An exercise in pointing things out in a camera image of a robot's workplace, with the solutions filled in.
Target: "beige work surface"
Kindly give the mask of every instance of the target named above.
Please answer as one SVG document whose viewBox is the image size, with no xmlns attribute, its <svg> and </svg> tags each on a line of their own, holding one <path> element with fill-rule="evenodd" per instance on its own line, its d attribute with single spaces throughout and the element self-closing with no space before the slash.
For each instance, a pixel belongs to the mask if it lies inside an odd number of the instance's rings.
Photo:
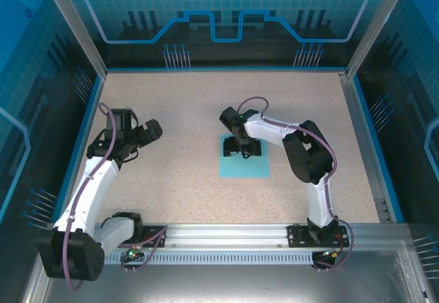
<svg viewBox="0 0 439 303">
<path fill-rule="evenodd" d="M 163 136 L 122 167 L 98 221 L 133 211 L 148 223 L 306 222 L 305 185 L 282 148 L 269 145 L 269 178 L 219 177 L 220 135 L 228 131 L 218 118 L 254 95 L 270 101 L 267 117 L 317 123 L 339 162 L 331 183 L 336 213 L 378 222 L 338 74 L 293 72 L 110 73 L 100 101 L 130 107 L 141 123 L 156 119 Z M 251 101 L 244 110 L 263 106 Z M 97 112 L 88 143 L 105 124 Z"/>
</svg>

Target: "speckled tabletop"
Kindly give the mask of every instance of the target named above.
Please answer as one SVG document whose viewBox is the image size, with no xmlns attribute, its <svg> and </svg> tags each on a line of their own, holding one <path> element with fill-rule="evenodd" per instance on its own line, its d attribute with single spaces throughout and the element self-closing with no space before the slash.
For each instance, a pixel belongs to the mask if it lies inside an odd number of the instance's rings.
<svg viewBox="0 0 439 303">
<path fill-rule="evenodd" d="M 134 211 L 148 223 L 305 222 L 305 187 L 280 147 L 269 146 L 269 178 L 218 176 L 220 135 L 227 134 L 218 118 L 254 95 L 270 101 L 267 117 L 317 123 L 339 162 L 331 184 L 336 213 L 378 222 L 338 74 L 292 72 L 109 73 L 100 100 L 130 107 L 141 123 L 158 120 L 163 136 L 122 167 L 98 221 Z M 260 110 L 263 102 L 246 107 Z M 105 124 L 97 112 L 88 143 Z"/>
</svg>

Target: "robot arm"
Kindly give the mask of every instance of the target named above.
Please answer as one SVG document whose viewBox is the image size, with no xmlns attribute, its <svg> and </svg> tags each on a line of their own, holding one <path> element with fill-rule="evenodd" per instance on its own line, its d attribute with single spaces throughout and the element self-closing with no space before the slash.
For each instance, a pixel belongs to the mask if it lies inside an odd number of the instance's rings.
<svg viewBox="0 0 439 303">
<path fill-rule="evenodd" d="M 104 227 L 95 230 L 96 218 L 112 181 L 120 172 L 122 164 L 132 160 L 130 154 L 158 140 L 162 129 L 156 120 L 146 123 L 147 129 L 138 125 L 136 115 L 129 109 L 112 109 L 116 121 L 116 141 L 111 153 L 99 170 L 88 181 L 75 208 L 69 233 L 68 265 L 71 279 L 96 280 L 104 266 L 105 255 L 127 240 L 141 241 L 142 219 L 136 213 L 117 213 Z M 107 116 L 107 126 L 87 149 L 85 170 L 80 184 L 73 194 L 69 205 L 53 230 L 39 238 L 37 248 L 41 255 L 46 274 L 50 278 L 64 278 L 62 265 L 63 238 L 67 231 L 67 222 L 73 200 L 78 195 L 82 183 L 108 151 L 112 136 L 112 125 Z"/>
<path fill-rule="evenodd" d="M 260 142 L 283 147 L 294 174 L 305 183 L 309 202 L 309 234 L 316 243 L 322 243 L 337 227 L 329 211 L 324 194 L 324 176 L 332 170 L 330 153 L 314 138 L 294 128 L 300 127 L 313 132 L 324 140 L 317 125 L 312 121 L 302 124 L 283 123 L 267 117 L 255 110 L 239 114 L 229 107 L 223 111 L 220 121 L 235 135 L 224 141 L 224 155 L 241 152 L 244 158 L 260 156 Z"/>
</svg>

